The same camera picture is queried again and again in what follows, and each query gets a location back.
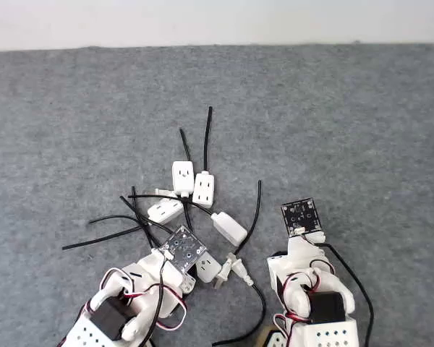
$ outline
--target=gray carpet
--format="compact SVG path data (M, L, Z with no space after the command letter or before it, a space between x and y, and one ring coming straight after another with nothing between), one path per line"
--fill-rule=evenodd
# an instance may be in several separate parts
M0 53L0 346L55 346L105 270L148 253L140 233L61 246L130 227L87 221L128 213L119 195L131 185L171 187L179 127L200 170L208 105L214 210L249 227L263 180L241 256L268 313L280 310L265 263L286 248L279 205L314 197L328 240L373 298L371 346L434 346L434 45ZM192 219L223 261L231 245L205 215ZM340 273L362 339L367 307ZM157 332L158 346L209 346L260 311L236 278L219 291L200 283L188 304L184 327Z

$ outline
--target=robotic hand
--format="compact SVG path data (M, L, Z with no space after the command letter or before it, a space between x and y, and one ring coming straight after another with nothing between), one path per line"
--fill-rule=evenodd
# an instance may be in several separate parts
M359 345L357 323L349 316L355 310L352 292L336 277L324 251L314 245L324 241L322 231L301 232L289 238L287 253L268 258L271 288L284 309L273 317L284 341L278 346Z
M108 270L99 291L82 307L74 327L59 347L151 346L150 331L154 324L163 330L176 330L182 325L187 313L182 297L194 286L192 276L183 275L161 252L152 249L151 254L137 263ZM183 309L178 325L170 327L154 322L157 309L158 318L166 318L177 305Z

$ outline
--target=white plug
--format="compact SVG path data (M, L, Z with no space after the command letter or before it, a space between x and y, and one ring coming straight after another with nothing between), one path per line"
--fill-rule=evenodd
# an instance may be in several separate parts
M238 277L242 278L244 282L250 287L254 284L254 281L251 279L251 276L247 273L246 267L243 264L241 259L237 259L233 255L234 259L231 264L231 270L238 275Z
M176 197L173 192L169 192L167 195ZM148 217L156 223L166 224L181 215L182 212L183 204L180 201L163 198L148 208Z
M233 259L229 256L226 258L225 263L222 265L222 270L217 274L216 278L216 284L214 285L215 289L219 289L224 282L227 282L229 280L229 274L231 271L231 264L233 262Z
M222 266L209 252L205 252L196 262L197 276L204 283L210 283L220 272Z
M211 218L218 232L234 246L238 247L246 238L247 230L225 212L220 212L219 214L213 213Z
M214 175L209 171L203 171L196 175L193 202L209 208L214 201Z
M195 173L191 161L174 161L172 164L172 181L175 194L189 197L195 188Z

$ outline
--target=white 3d-printed part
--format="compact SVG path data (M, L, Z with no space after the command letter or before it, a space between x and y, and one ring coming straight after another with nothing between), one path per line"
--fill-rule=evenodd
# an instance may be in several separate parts
M359 347L357 323L347 317L345 322L295 325L288 347L293 346Z
M63 347L124 347L128 343L123 340L111 341L87 317L82 314L69 331Z

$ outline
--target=red and white wire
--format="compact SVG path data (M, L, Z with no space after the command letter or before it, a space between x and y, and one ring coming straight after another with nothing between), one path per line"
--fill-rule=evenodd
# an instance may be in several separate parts
M285 327L281 327L277 320L283 320ZM280 330L280 333L285 339L288 339L288 333L286 332L286 317L281 313L276 313L273 315L273 324Z
M130 291L132 292L134 290L134 284L132 278L123 270L119 269L118 267L112 267L106 273L104 274L103 278L101 279L99 290L102 290L106 284L106 281L111 277L113 273L121 273L122 277L127 278L127 280L130 283Z

